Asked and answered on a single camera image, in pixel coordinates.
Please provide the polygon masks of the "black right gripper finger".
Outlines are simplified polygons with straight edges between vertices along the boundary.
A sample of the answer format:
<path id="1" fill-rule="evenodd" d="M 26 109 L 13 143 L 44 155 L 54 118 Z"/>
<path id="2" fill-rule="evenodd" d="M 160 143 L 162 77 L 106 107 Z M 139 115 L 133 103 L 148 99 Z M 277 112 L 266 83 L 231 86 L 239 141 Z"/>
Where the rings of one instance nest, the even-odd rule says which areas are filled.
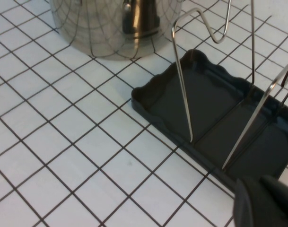
<path id="1" fill-rule="evenodd" d="M 288 227 L 288 186 L 268 175 L 238 179 L 233 219 L 236 227 Z"/>

